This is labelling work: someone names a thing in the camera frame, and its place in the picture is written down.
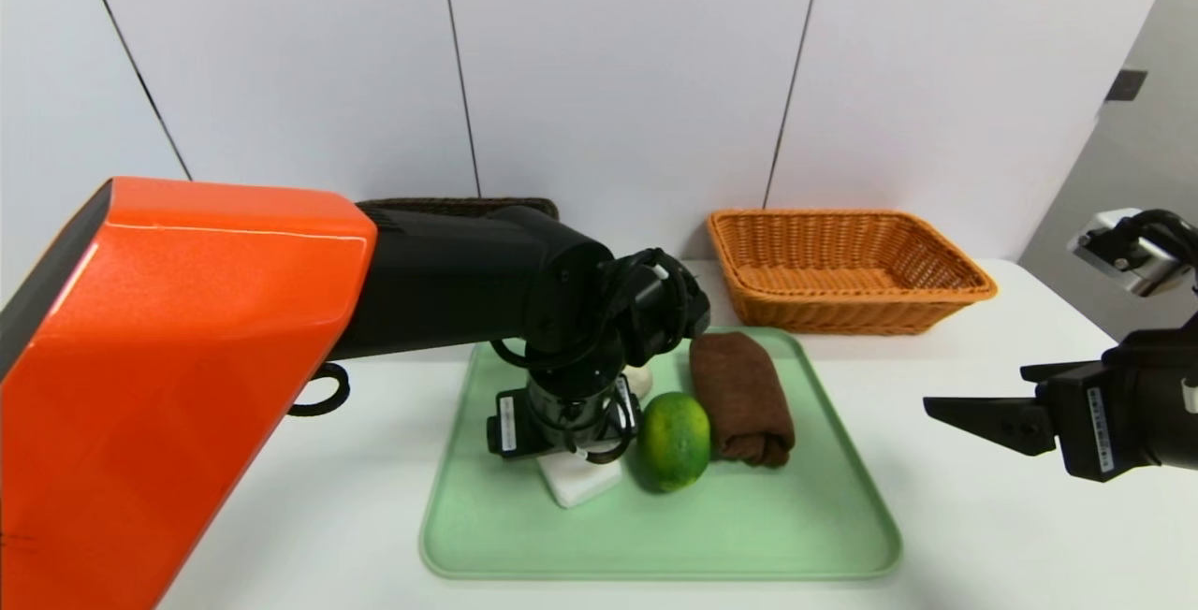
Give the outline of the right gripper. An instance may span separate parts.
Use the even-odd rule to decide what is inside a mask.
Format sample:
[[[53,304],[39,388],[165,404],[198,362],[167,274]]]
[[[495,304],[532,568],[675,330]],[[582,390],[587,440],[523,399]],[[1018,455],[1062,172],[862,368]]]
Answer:
[[[925,397],[928,417],[1035,457],[1061,447],[1069,475],[1107,482],[1133,469],[1197,469],[1194,330],[1135,330],[1099,361],[1027,364],[1035,398]]]

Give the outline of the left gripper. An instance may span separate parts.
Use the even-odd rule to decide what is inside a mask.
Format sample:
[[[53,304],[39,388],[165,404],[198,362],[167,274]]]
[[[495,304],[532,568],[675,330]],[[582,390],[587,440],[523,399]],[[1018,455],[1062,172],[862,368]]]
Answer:
[[[553,453],[621,459],[643,423],[639,397],[610,369],[528,372],[521,387],[500,392],[495,404],[488,445],[504,459]]]

